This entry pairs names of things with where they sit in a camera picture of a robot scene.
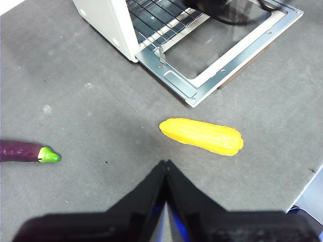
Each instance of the open oven door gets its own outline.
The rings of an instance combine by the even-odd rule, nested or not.
[[[139,41],[139,62],[196,107],[245,64],[296,22],[303,12],[277,0],[232,0],[228,18],[250,24],[220,23],[187,8],[180,0],[129,0],[128,9]]]

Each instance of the gray table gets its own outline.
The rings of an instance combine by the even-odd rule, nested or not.
[[[161,159],[228,210],[289,209],[323,163],[323,4],[293,4],[305,16],[195,109],[127,61],[72,1],[27,0],[4,14],[1,138],[52,146],[62,160],[1,164],[3,241],[33,216],[106,210]],[[177,143],[158,129],[169,117],[235,127],[245,146],[226,157]]]

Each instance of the black cable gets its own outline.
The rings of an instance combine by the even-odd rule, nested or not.
[[[247,20],[247,21],[229,21],[221,18],[221,16],[225,16],[225,13],[228,12],[228,5],[227,2],[228,0],[182,0],[184,5],[192,8],[192,9],[197,9],[201,12],[206,13],[210,17],[214,18],[215,20],[218,20],[219,22],[222,22],[224,24],[228,25],[236,25],[236,26],[243,26],[243,25],[248,25],[248,24],[253,24],[259,22],[262,17],[258,19],[252,19],[252,20]],[[271,8],[268,7],[264,0],[257,0],[260,4],[260,7],[267,11],[267,12],[273,12],[276,10],[280,10],[281,7],[276,7],[276,8]],[[290,0],[285,0],[283,3],[289,3]]]

